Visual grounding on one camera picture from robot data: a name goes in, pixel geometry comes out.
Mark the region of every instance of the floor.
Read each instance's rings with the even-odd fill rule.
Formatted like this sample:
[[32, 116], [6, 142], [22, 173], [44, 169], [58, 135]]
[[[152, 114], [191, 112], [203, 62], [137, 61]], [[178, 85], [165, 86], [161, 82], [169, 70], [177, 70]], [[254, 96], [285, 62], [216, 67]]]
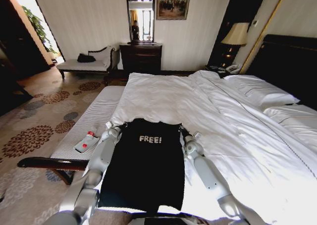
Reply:
[[[50, 170], [22, 169], [16, 164], [25, 157], [50, 156], [103, 89], [103, 76], [66, 72], [62, 81], [53, 67], [19, 83], [34, 98], [0, 117], [0, 220], [2, 225], [41, 225], [57, 212], [68, 186]], [[80, 176], [77, 172], [74, 180]], [[97, 211], [89, 224], [129, 221], [127, 213]], [[228, 224], [228, 220], [209, 224]]]

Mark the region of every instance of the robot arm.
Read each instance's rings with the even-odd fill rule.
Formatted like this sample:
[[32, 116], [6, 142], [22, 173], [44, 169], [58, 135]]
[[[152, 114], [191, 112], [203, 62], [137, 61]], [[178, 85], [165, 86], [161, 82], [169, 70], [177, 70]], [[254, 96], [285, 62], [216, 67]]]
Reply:
[[213, 192], [219, 206], [229, 217], [240, 218], [232, 224], [265, 225], [254, 210], [240, 203], [232, 195], [227, 181], [214, 163], [204, 157], [204, 150], [196, 139], [183, 126], [180, 126], [179, 130], [184, 137], [185, 153], [193, 160], [194, 167], [205, 187]]
[[44, 225], [81, 225], [95, 212], [99, 201], [100, 183], [113, 155], [115, 143], [126, 123], [106, 130], [96, 146], [87, 165], [87, 173], [72, 183], [62, 201], [59, 212], [50, 217]]

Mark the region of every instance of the wooden dresser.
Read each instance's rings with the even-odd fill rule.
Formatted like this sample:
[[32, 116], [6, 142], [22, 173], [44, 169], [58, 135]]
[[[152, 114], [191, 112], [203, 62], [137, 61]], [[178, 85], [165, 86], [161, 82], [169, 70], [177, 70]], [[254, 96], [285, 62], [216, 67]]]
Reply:
[[156, 74], [160, 71], [162, 44], [122, 44], [120, 51], [125, 71], [149, 74]]

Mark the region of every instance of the chaise lounge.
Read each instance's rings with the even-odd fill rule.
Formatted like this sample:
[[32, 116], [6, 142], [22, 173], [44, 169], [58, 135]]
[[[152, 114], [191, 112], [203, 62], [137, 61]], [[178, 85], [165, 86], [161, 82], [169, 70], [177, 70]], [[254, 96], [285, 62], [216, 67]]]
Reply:
[[96, 61], [94, 62], [78, 62], [76, 59], [67, 60], [64, 63], [57, 65], [62, 78], [65, 78], [64, 72], [86, 72], [86, 73], [103, 73], [105, 85], [107, 72], [116, 68], [120, 62], [119, 50], [111, 46], [107, 46], [98, 51], [88, 51], [89, 56], [93, 56]]

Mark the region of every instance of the black t-shirt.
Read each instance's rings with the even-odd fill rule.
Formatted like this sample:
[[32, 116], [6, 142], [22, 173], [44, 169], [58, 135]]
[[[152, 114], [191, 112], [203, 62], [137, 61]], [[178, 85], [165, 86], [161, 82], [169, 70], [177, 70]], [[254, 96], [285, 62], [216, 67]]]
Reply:
[[178, 128], [141, 118], [128, 123], [106, 171], [99, 207], [181, 210], [185, 172]]
[[133, 35], [133, 40], [138, 40], [139, 37], [139, 26], [132, 25], [132, 35]]

